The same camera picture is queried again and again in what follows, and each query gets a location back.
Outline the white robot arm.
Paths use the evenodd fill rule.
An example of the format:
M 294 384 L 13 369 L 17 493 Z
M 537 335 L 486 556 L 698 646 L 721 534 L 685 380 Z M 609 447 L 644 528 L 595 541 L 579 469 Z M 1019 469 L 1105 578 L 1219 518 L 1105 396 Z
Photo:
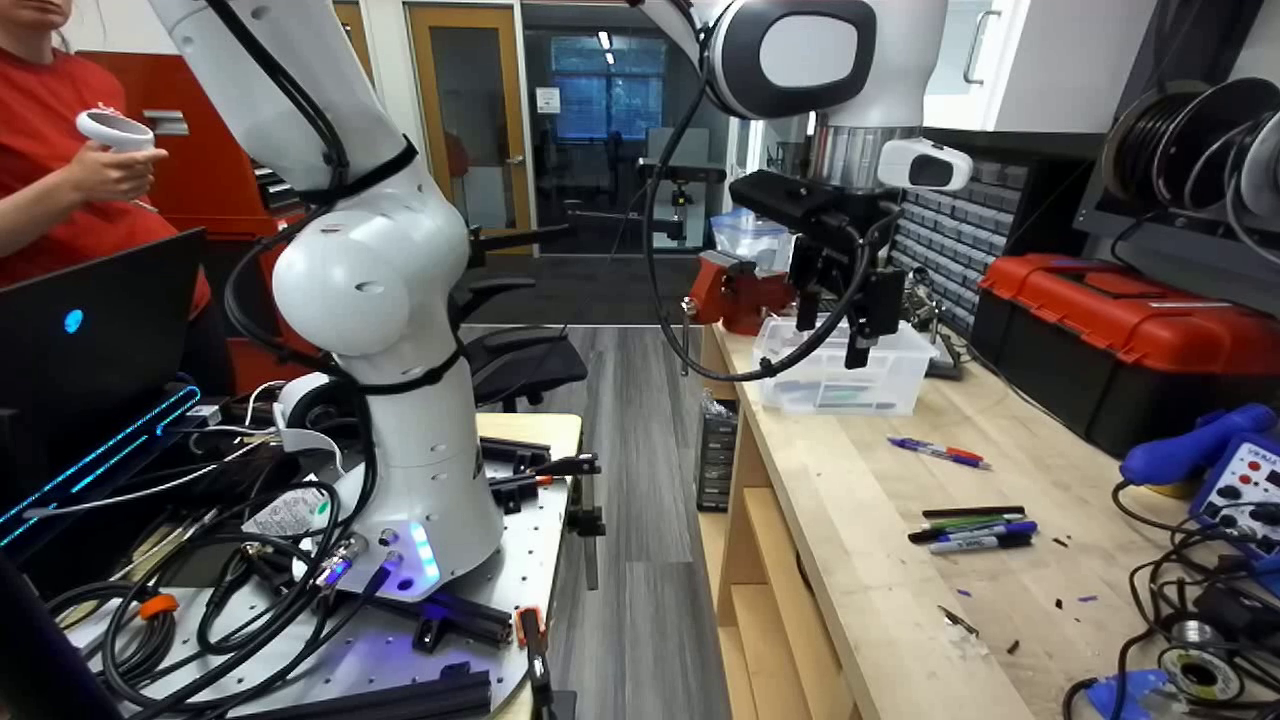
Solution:
M 336 518 L 329 585 L 421 604 L 499 552 L 470 369 L 448 319 L 469 230 L 384 116 L 330 0 L 147 0 L 236 144 L 311 205 L 271 265 L 288 328 L 350 375 L 369 455 Z M 878 139 L 899 181 L 925 126 L 946 0 L 627 0 L 744 121 L 820 113 Z

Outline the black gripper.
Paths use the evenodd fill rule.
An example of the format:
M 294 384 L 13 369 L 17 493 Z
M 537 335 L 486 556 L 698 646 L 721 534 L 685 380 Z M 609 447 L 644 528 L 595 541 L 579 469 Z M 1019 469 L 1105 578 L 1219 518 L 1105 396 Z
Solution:
M 820 300 L 850 298 L 845 319 L 850 326 L 845 369 L 869 366 L 869 335 L 889 335 L 899 326 L 905 275 L 878 270 L 874 253 L 889 246 L 894 214 L 882 198 L 850 198 L 822 181 L 791 181 L 778 171 L 747 171 L 729 185 L 729 198 L 785 226 L 796 246 L 786 283 L 796 289 L 796 328 L 814 328 Z

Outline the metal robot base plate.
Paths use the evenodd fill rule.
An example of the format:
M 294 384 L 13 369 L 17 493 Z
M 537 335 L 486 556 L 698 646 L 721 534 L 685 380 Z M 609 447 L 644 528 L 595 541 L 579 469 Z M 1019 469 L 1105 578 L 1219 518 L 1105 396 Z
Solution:
M 476 720 L 522 720 L 548 696 L 548 662 L 518 617 L 551 608 L 577 487 L 537 480 L 502 518 L 502 541 L 470 578 L 421 604 L 336 595 L 294 617 L 255 655 L 157 720 L 415 720 L 455 705 Z

